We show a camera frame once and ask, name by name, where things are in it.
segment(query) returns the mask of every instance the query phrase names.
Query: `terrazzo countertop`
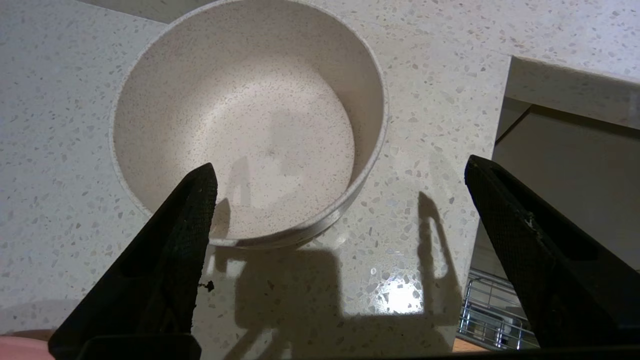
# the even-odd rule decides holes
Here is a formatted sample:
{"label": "terrazzo countertop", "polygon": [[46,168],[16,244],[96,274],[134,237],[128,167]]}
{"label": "terrazzo countertop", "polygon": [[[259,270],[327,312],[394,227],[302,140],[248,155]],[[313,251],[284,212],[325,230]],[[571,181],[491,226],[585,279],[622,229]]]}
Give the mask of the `terrazzo countertop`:
{"label": "terrazzo countertop", "polygon": [[[463,169],[491,156],[511,55],[635,86],[640,5],[314,3],[385,69],[387,141],[355,203],[301,249],[210,249],[202,358],[448,351],[478,225]],[[0,2],[0,334],[59,325],[145,223],[113,170],[109,107],[164,27],[73,0]],[[637,127],[636,109],[611,121]]]}

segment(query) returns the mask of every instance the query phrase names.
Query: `wire dish rack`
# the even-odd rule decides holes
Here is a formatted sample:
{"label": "wire dish rack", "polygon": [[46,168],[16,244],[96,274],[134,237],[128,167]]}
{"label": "wire dish rack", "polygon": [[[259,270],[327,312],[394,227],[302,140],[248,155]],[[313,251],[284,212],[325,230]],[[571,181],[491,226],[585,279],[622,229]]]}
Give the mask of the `wire dish rack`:
{"label": "wire dish rack", "polygon": [[511,283],[473,268],[457,336],[488,350],[540,348]]}

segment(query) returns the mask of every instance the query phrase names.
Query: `pink object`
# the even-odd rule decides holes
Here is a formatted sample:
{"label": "pink object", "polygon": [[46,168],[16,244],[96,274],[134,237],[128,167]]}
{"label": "pink object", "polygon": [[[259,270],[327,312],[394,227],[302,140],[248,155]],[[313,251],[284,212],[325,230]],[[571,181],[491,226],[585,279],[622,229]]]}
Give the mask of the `pink object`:
{"label": "pink object", "polygon": [[0,336],[0,360],[54,360],[47,342],[13,336]]}

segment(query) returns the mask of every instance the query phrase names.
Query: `bowl rim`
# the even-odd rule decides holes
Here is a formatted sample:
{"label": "bowl rim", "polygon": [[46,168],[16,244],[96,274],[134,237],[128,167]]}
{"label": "bowl rim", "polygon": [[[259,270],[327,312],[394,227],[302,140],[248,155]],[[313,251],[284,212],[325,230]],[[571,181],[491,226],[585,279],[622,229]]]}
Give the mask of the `bowl rim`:
{"label": "bowl rim", "polygon": [[[145,55],[145,53],[154,44],[156,44],[160,39],[162,39],[167,34],[169,34],[169,32],[172,31],[176,26],[178,26],[179,24],[182,24],[183,22],[185,22],[186,20],[194,17],[195,15],[198,15],[199,13],[206,12],[206,11],[212,9],[212,8],[217,7],[217,6],[223,6],[223,5],[226,5],[226,4],[229,4],[229,3],[238,3],[238,2],[241,2],[241,1],[258,1],[258,0],[219,0],[219,1],[214,1],[212,3],[205,4],[205,5],[203,5],[203,6],[199,7],[199,8],[191,10],[190,12],[180,16],[178,19],[175,19],[171,23],[167,24],[156,36],[152,37],[147,42],[147,44],[140,51],[140,53],[129,64],[129,67],[127,69],[126,75],[122,78],[120,83],[117,85],[116,96],[113,99],[113,101],[111,103],[111,106],[110,106],[110,110],[109,110],[109,150],[110,150],[110,153],[111,153],[111,163],[113,164],[113,168],[114,168],[114,170],[116,172],[116,176],[118,178],[118,182],[120,183],[120,185],[124,189],[125,193],[127,193],[127,195],[129,196],[129,199],[131,200],[131,202],[133,202],[133,204],[147,217],[147,219],[149,219],[153,215],[153,212],[151,210],[149,210],[142,203],[142,201],[139,200],[139,198],[136,196],[136,194],[129,187],[129,184],[125,180],[125,178],[124,178],[124,176],[122,174],[122,171],[120,170],[120,164],[118,162],[118,156],[116,155],[116,150],[115,150],[115,142],[114,142],[114,138],[113,138],[113,129],[114,129],[114,126],[115,126],[115,118],[116,118],[116,112],[117,112],[117,109],[118,109],[118,103],[120,102],[120,96],[122,94],[124,86],[127,83],[127,80],[129,80],[129,78],[131,76],[131,72],[134,70],[134,68],[140,62],[140,60]],[[210,245],[217,245],[217,246],[224,246],[224,247],[242,246],[242,247],[260,247],[260,248],[264,248],[264,247],[272,247],[272,246],[270,246],[271,244],[276,244],[277,243],[277,245],[276,245],[277,247],[282,247],[282,246],[292,245],[293,243],[296,243],[296,242],[299,242],[301,240],[307,239],[308,237],[305,237],[304,239],[295,240],[295,241],[291,241],[291,242],[287,242],[287,243],[282,243],[282,242],[278,241],[279,237],[285,236],[285,235],[287,235],[287,234],[289,234],[291,232],[303,231],[305,229],[309,229],[311,227],[314,227],[316,224],[318,224],[318,223],[322,222],[323,220],[329,218],[330,215],[338,212],[340,207],[343,204],[347,203],[348,200],[351,197],[355,198],[358,195],[358,192],[360,191],[360,189],[361,189],[362,185],[364,184],[365,180],[369,176],[369,173],[373,169],[373,166],[375,165],[375,162],[378,159],[378,156],[380,155],[380,151],[382,150],[382,146],[384,144],[385,137],[386,137],[386,134],[387,134],[387,126],[388,126],[388,123],[389,123],[389,120],[390,120],[387,84],[385,82],[385,78],[383,76],[383,71],[382,71],[382,69],[380,67],[380,63],[378,61],[378,58],[376,57],[375,53],[373,52],[373,50],[371,49],[369,44],[357,33],[357,31],[354,28],[352,28],[351,26],[346,24],[344,21],[342,21],[342,19],[340,17],[338,17],[337,15],[329,12],[326,9],[318,7],[315,4],[307,3],[304,0],[274,0],[274,1],[281,1],[283,3],[301,4],[303,6],[307,6],[309,8],[315,9],[315,10],[317,10],[317,11],[319,11],[319,12],[321,12],[321,13],[329,16],[329,17],[331,17],[333,20],[337,21],[340,25],[342,25],[346,29],[348,29],[356,37],[356,39],[358,39],[358,41],[364,46],[365,50],[367,51],[367,54],[369,55],[370,59],[373,61],[373,64],[374,64],[374,66],[376,68],[376,73],[378,75],[378,81],[380,82],[380,87],[381,87],[381,90],[382,90],[383,109],[382,109],[382,119],[381,119],[381,124],[380,124],[380,131],[378,133],[378,138],[376,139],[375,146],[374,146],[374,148],[373,148],[373,150],[371,152],[371,155],[369,156],[369,159],[367,160],[367,163],[365,164],[364,168],[360,171],[358,176],[356,176],[356,178],[351,182],[351,184],[346,188],[346,190],[338,197],[338,199],[335,199],[331,204],[329,204],[327,207],[325,207],[322,211],[320,211],[320,212],[316,213],[314,216],[312,216],[312,217],[300,222],[299,224],[294,225],[294,226],[292,226],[292,227],[290,227],[288,229],[285,229],[283,231],[279,231],[279,232],[276,232],[276,233],[269,233],[269,234],[266,234],[266,235],[263,235],[263,236],[255,236],[255,237],[251,237],[251,238],[239,238],[239,239],[233,239],[233,238],[210,238],[210,240],[209,240]],[[329,226],[331,226],[341,216],[342,216],[342,214],[339,214],[338,216],[334,216],[333,219],[330,220],[330,223],[328,224],[328,226],[326,226],[325,228],[320,229],[316,233],[313,233],[310,237],[313,237],[313,235],[316,235],[320,231],[322,231],[322,230],[328,228]]]}

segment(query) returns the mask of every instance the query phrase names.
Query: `white speckled bowl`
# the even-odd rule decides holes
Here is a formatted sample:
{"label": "white speckled bowl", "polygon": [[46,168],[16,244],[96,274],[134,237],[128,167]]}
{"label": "white speckled bowl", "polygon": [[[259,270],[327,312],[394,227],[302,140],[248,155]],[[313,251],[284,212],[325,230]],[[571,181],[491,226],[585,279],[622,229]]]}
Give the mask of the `white speckled bowl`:
{"label": "white speckled bowl", "polygon": [[211,162],[211,243],[285,246],[325,230],[380,152],[387,98],[371,50],[336,18],[284,0],[220,1],[140,55],[113,109],[112,153],[151,215]]}

